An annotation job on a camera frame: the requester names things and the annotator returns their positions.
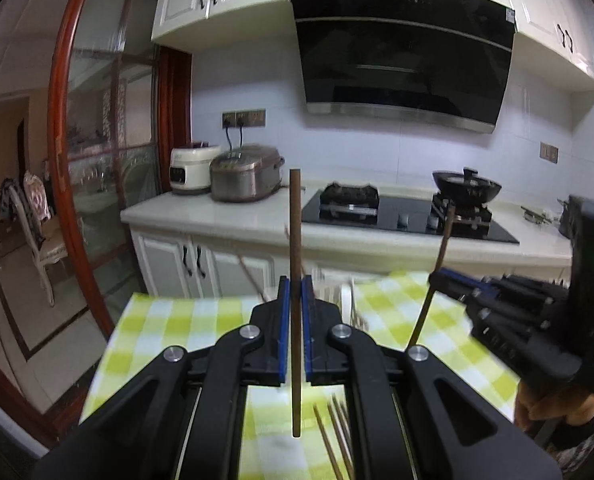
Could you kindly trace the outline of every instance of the metal screw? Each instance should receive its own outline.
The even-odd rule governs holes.
[[[164,350],[164,359],[169,363],[176,363],[185,353],[186,351],[181,346],[169,346]]]
[[[408,349],[408,357],[413,359],[413,361],[421,363],[422,361],[428,359],[428,350],[419,345],[411,346]]]
[[[261,330],[257,325],[244,325],[239,329],[239,335],[244,339],[254,339],[259,334],[261,334]]]
[[[330,330],[333,333],[333,336],[335,336],[337,339],[346,339],[350,337],[353,332],[353,330],[348,325],[343,323],[335,325]]]

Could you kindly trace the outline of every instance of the person's hand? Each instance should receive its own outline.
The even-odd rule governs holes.
[[[594,395],[577,384],[539,398],[523,381],[517,386],[515,425],[526,431],[535,420],[566,417],[567,424],[580,426],[594,416]]]

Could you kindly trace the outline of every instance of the wall socket panel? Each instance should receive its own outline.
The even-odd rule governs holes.
[[[546,144],[545,142],[539,143],[539,157],[557,164],[557,158],[560,154],[560,150],[552,144]]]
[[[223,112],[221,127],[225,128],[257,128],[266,126],[266,110],[239,110],[238,112]]]

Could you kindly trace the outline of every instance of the black glass cooktop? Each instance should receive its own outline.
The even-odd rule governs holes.
[[[310,224],[338,225],[367,229],[381,229],[383,231],[397,231],[402,233],[442,235],[442,227],[437,229],[427,227],[428,215],[431,212],[430,200],[418,200],[398,196],[379,196],[377,217],[367,216],[363,220],[351,218],[333,218],[328,212],[319,210],[319,190],[315,196],[301,210],[301,221]],[[407,219],[407,227],[398,226],[401,216]],[[452,236],[456,238],[470,238],[473,240],[488,240],[491,242],[506,242],[518,244],[519,241],[494,220],[490,223],[488,233],[475,231],[468,225],[453,224]]]

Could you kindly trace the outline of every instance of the gas stove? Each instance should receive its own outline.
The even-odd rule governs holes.
[[[333,182],[319,190],[301,211],[304,223],[379,229],[411,234],[442,235],[448,199],[440,193],[432,200],[379,195],[373,186],[341,186]],[[492,219],[486,206],[455,211],[453,237],[518,244]]]

